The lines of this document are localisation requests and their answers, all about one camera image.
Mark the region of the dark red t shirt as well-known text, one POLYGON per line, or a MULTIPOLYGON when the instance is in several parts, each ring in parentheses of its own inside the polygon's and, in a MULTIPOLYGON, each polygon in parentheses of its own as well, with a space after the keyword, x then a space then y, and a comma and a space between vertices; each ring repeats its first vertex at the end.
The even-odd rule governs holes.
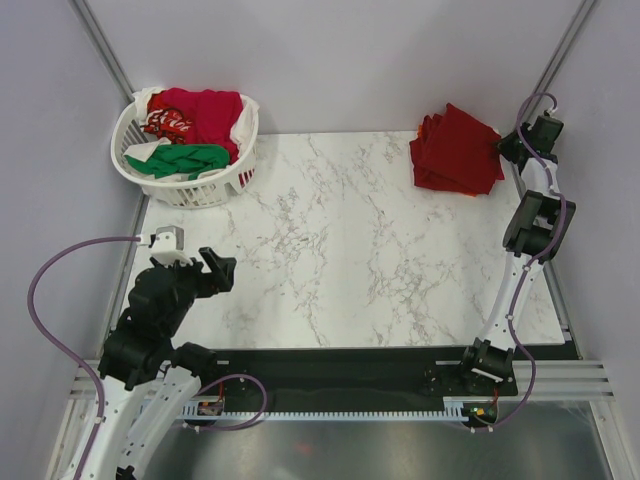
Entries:
POLYGON ((440 115, 442 120, 426 147, 428 167, 478 195, 489 194, 504 179, 497 151, 499 134, 451 103, 440 115))

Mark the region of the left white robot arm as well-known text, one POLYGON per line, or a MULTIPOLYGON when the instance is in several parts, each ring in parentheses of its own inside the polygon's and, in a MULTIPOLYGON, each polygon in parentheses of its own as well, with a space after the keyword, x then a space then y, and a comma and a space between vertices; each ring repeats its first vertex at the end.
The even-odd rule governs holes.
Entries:
POLYGON ((200 299, 228 293, 237 261, 203 247, 155 253, 139 273, 128 306, 108 335, 97 368, 94 418, 72 457, 68 479, 137 479, 182 406, 219 382, 215 353, 172 343, 200 299))

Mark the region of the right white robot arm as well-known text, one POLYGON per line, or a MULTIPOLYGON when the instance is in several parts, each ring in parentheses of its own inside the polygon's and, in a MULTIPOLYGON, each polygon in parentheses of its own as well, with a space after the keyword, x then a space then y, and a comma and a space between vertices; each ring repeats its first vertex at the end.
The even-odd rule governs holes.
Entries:
POLYGON ((458 381, 467 392, 488 395, 513 379, 521 345, 517 329, 531 288, 557 254, 576 205, 561 193, 552 153, 564 124, 545 112, 501 139, 499 153, 517 168, 525 189, 503 237, 504 276, 483 330, 463 355, 458 381))

